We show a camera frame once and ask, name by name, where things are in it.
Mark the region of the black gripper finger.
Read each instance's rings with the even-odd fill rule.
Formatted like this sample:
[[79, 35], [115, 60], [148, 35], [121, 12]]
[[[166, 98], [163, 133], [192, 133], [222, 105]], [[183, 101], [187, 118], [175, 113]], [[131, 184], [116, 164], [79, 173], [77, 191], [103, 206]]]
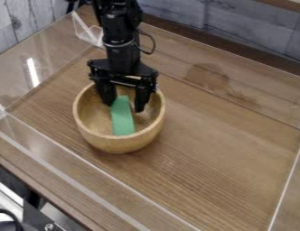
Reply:
[[135, 99], [133, 99], [133, 111], [136, 113], [143, 112], [144, 106], [150, 100], [152, 89], [150, 86], [139, 86], [135, 89]]
[[111, 106], [117, 97], [115, 85], [109, 81], [96, 80], [95, 89], [103, 103]]

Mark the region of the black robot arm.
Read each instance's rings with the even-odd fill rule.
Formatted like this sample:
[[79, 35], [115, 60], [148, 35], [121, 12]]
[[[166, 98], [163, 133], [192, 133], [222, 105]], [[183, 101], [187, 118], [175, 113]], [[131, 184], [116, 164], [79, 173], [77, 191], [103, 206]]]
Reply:
[[88, 60], [89, 80], [103, 103], [111, 106], [117, 98], [116, 85], [135, 92], [133, 111], [143, 112], [150, 96], [156, 92], [158, 71], [142, 62], [139, 29], [143, 10], [136, 0], [92, 0], [96, 21], [103, 31], [105, 58]]

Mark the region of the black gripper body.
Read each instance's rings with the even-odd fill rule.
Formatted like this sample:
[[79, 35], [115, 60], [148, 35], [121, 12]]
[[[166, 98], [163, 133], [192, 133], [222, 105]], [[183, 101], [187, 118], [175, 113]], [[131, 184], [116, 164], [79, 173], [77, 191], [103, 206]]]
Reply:
[[88, 60], [87, 66], [95, 84], [156, 91], [158, 71], [142, 62], [137, 41], [120, 45], [105, 43], [105, 58]]

